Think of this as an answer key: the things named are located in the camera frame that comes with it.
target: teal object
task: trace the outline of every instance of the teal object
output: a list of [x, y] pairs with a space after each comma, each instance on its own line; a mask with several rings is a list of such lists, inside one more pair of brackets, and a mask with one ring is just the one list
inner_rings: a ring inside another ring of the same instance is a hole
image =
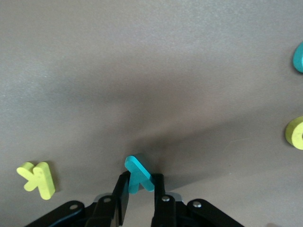
[[293, 64], [296, 70], [303, 72], [303, 43], [294, 52]]
[[128, 156], [125, 160], [125, 167], [131, 173], [128, 185], [128, 192], [136, 194], [139, 191], [139, 184], [146, 190], [152, 192], [155, 189], [152, 183], [152, 176], [135, 156]]

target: teal round object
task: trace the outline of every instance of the teal round object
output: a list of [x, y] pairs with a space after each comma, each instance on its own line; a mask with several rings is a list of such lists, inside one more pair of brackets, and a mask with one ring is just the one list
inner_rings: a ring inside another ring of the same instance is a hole
[[303, 43], [294, 52], [293, 64], [296, 70], [303, 72]]

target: silver screw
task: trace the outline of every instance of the silver screw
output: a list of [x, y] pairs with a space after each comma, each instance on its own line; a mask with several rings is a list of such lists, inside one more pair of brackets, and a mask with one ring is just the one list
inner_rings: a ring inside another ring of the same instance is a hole
[[74, 210], [74, 209], [76, 209], [77, 207], [78, 207], [77, 204], [71, 205], [71, 206], [70, 206], [70, 210]]
[[164, 195], [164, 196], [162, 197], [162, 201], [163, 201], [163, 202], [168, 202], [168, 201], [169, 201], [169, 197], [168, 197], [167, 195]]
[[193, 206], [196, 207], [196, 208], [201, 208], [202, 207], [202, 204], [198, 201], [194, 201], [193, 202]]
[[110, 198], [105, 198], [105, 199], [103, 200], [103, 202], [111, 202], [111, 199], [110, 199]]

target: scratch on surface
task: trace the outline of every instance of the scratch on surface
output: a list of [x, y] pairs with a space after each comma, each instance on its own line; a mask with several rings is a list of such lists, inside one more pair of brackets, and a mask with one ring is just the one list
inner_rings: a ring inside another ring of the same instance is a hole
[[226, 147], [224, 148], [223, 152], [225, 152], [225, 151], [227, 150], [227, 148], [230, 147], [233, 143], [239, 142], [239, 141], [243, 141], [243, 140], [248, 140], [248, 139], [250, 139], [250, 137], [230, 141], [230, 142], [226, 145]]

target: yellow round object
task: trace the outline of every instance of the yellow round object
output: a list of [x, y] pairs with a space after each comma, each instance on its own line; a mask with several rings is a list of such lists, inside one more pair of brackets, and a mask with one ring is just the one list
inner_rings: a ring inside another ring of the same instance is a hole
[[292, 120], [288, 124], [285, 137], [295, 148], [303, 150], [303, 116]]

